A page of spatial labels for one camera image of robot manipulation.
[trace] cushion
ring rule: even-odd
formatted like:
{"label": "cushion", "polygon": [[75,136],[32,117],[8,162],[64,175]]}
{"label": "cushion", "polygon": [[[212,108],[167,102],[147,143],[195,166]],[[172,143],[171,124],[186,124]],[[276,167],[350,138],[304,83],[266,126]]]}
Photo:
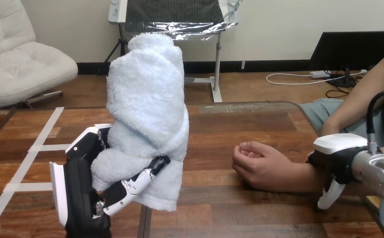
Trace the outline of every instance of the cushion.
{"label": "cushion", "polygon": [[36,41],[33,26],[20,0],[0,0],[0,54]]}
{"label": "cushion", "polygon": [[0,107],[21,102],[76,77],[73,59],[58,49],[29,42],[0,54]]}

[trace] computer monitor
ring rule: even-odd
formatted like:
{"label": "computer monitor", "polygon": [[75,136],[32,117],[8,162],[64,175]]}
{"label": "computer monitor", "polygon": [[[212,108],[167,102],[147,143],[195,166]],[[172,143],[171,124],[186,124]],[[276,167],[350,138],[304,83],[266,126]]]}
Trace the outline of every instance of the computer monitor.
{"label": "computer monitor", "polygon": [[353,87],[355,79],[351,79],[349,71],[372,68],[383,57],[384,31],[324,32],[311,56],[309,70],[343,70],[344,78],[328,83]]}

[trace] white cable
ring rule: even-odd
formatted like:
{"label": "white cable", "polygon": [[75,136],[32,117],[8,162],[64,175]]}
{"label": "white cable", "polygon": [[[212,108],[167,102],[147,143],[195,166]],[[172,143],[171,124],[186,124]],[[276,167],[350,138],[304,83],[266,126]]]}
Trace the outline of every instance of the white cable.
{"label": "white cable", "polygon": [[[350,74],[350,75],[354,76],[354,75],[363,74],[363,73],[367,73],[367,71],[363,69],[359,73],[353,73],[353,74]],[[331,80],[340,79],[340,78],[344,78],[345,77],[345,76],[341,76],[341,77],[338,77],[338,78],[330,78],[330,79],[320,80],[320,81],[311,82],[311,83],[274,83],[272,81],[269,81],[269,79],[268,79],[270,76],[273,76],[273,75],[290,75],[290,76],[297,76],[297,77],[310,77],[311,75],[298,75],[298,74],[289,74],[289,73],[273,73],[273,74],[270,74],[270,75],[266,76],[266,81],[267,82],[269,82],[271,84],[277,84],[277,85],[307,85],[307,84],[315,84],[315,83],[327,82],[327,81],[331,81]]]}

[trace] robotic hand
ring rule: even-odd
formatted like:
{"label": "robotic hand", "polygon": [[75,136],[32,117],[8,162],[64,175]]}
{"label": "robotic hand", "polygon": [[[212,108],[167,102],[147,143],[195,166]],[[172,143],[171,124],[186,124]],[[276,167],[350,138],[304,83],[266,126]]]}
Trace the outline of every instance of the robotic hand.
{"label": "robotic hand", "polygon": [[379,217],[384,226],[384,154],[375,142],[372,117],[374,103],[383,95],[384,91],[370,102],[367,112],[368,139],[354,134],[320,137],[314,142],[315,150],[309,154],[307,162],[330,172],[323,195],[317,203],[319,209],[328,209],[339,198],[346,184],[362,183],[381,196]]}
{"label": "robotic hand", "polygon": [[55,207],[67,237],[111,237],[110,216],[132,202],[170,163],[167,156],[156,157],[137,175],[98,194],[92,187],[91,164],[110,147],[107,134],[111,126],[97,124],[87,128],[66,149],[65,165],[50,162]]}

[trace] rolled towel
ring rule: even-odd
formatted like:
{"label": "rolled towel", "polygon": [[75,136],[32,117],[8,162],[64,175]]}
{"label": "rolled towel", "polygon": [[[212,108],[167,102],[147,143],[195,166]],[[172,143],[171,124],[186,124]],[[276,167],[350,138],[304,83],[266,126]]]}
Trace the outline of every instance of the rolled towel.
{"label": "rolled towel", "polygon": [[136,201],[175,211],[189,136],[182,52],[170,37],[151,33],[134,37],[128,48],[110,64],[107,109],[115,122],[111,148],[91,165],[93,187],[103,191],[167,155],[171,162]]}

